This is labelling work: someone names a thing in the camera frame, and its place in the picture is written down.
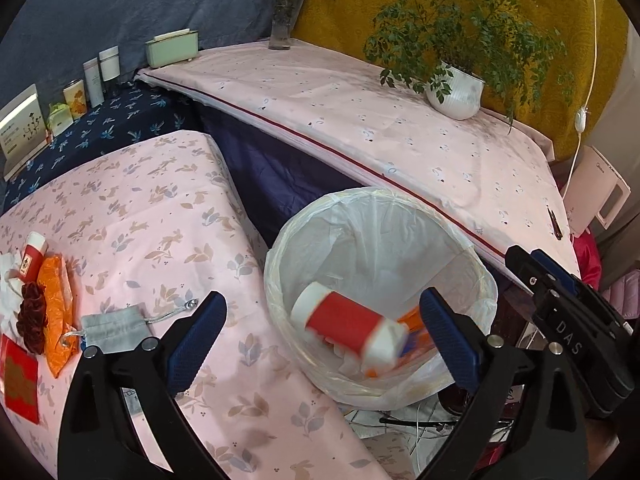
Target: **red and white bottle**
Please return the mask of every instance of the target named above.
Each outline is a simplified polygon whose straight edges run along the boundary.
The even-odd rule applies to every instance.
[[[329,342],[349,349],[362,369],[382,374],[395,368],[408,336],[407,326],[321,285],[309,284],[291,311],[299,330],[311,330]]]
[[[35,282],[38,277],[44,254],[47,252],[47,240],[43,235],[31,231],[27,236],[27,243],[24,247],[22,263],[18,271],[23,282]]]

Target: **electrical cable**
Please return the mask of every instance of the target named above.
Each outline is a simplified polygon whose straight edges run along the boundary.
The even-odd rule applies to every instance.
[[[418,424],[418,421],[420,419],[421,407],[422,407],[422,403],[418,404],[418,408],[415,410],[415,461],[418,464],[418,469],[420,469],[420,440],[418,439],[418,430],[420,429],[420,425]]]
[[[380,428],[380,429],[386,429],[387,426],[383,426],[382,424],[363,424],[362,422],[352,422],[349,421],[349,424],[353,424],[354,426],[361,426],[362,428]],[[396,430],[394,429],[395,433],[402,433],[405,434],[407,436],[410,437],[414,437],[415,433],[410,433],[409,431],[405,431],[405,430]],[[426,440],[436,440],[438,438],[447,438],[449,437],[448,434],[436,434],[436,433],[432,433],[434,436],[420,436],[418,439],[426,439]]]
[[[525,350],[529,350],[529,347],[531,346],[531,343],[533,343],[533,340],[536,338],[536,336],[538,335],[539,331],[540,330],[538,330],[538,327],[535,327],[535,330],[531,334],[531,338],[529,339],[529,342],[527,343],[527,346],[525,346]]]
[[[380,417],[379,422],[380,424],[387,424],[392,426],[412,426],[414,424],[412,420],[400,420],[400,419],[388,418],[385,416]],[[495,429],[502,430],[503,428],[506,428],[511,423],[512,423],[511,419],[509,420],[501,419],[498,421],[498,424],[496,425]],[[447,420],[443,422],[419,422],[418,424],[421,428],[428,429],[428,428],[437,428],[438,426],[445,426],[447,424],[450,426],[455,426],[457,424],[457,421]]]
[[[402,420],[401,418],[397,418],[396,416],[391,415],[388,412],[378,412],[380,415],[382,415],[380,417],[380,419],[378,420],[378,422],[380,424],[384,424],[385,428],[387,428],[388,426],[405,426],[405,427],[411,427],[414,425],[414,421],[412,420]],[[443,431],[444,429],[447,429],[447,427],[453,427],[456,425],[458,421],[456,419],[453,420],[441,420],[439,422],[418,422],[418,426],[420,428],[423,428],[424,431],[428,431],[429,433],[435,434],[435,435],[442,435],[440,432]]]
[[[589,92],[584,105],[580,107],[575,115],[575,130],[578,132],[578,146],[575,149],[574,160],[571,163],[571,169],[569,170],[569,177],[567,178],[564,191],[562,192],[562,199],[566,196],[566,192],[569,189],[569,183],[571,177],[574,175],[575,161],[578,158],[578,152],[580,151],[580,144],[582,143],[582,133],[587,124],[587,111],[589,106],[589,99],[591,99],[591,92],[593,91],[593,84],[596,79],[596,66],[598,63],[598,8],[596,6],[596,0],[593,0],[593,70],[591,71],[591,84],[589,85]]]
[[[498,440],[498,444],[500,444],[509,434],[509,432],[511,431],[511,428],[513,427],[513,423],[511,423],[510,425],[508,425],[506,428],[504,428],[504,433],[501,434],[500,436],[500,440]]]

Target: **gray drawstring pouch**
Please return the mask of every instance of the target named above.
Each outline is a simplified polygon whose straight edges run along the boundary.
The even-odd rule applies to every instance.
[[[87,346],[97,346],[105,354],[133,350],[151,336],[137,305],[106,314],[82,316],[82,332]]]
[[[97,346],[105,354],[127,352],[135,349],[142,340],[150,337],[148,324],[157,323],[186,310],[193,310],[198,306],[198,300],[191,300],[184,306],[175,308],[162,316],[145,319],[137,305],[113,310],[104,314],[88,314],[81,317],[82,330],[67,332],[67,336],[84,336],[86,346]],[[122,393],[127,402],[127,409],[131,415],[142,412],[136,391],[123,388]]]

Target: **glass vase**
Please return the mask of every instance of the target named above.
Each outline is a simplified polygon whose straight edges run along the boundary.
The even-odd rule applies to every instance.
[[[271,50],[289,50],[291,31],[296,24],[303,0],[274,0],[273,22],[271,23]]]

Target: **blue gripper pad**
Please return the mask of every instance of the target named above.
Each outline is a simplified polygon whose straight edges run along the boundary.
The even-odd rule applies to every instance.
[[[475,393],[480,385],[480,357],[456,325],[451,307],[427,289],[420,295],[420,316],[460,388]]]
[[[545,267],[546,271],[555,277],[568,293],[574,296],[577,294],[574,277],[551,259],[544,251],[536,249],[531,252],[531,257]]]
[[[225,324],[225,297],[216,293],[210,300],[209,298],[207,296],[205,302],[192,314],[197,314],[196,321],[167,360],[166,388],[172,397],[191,387]]]

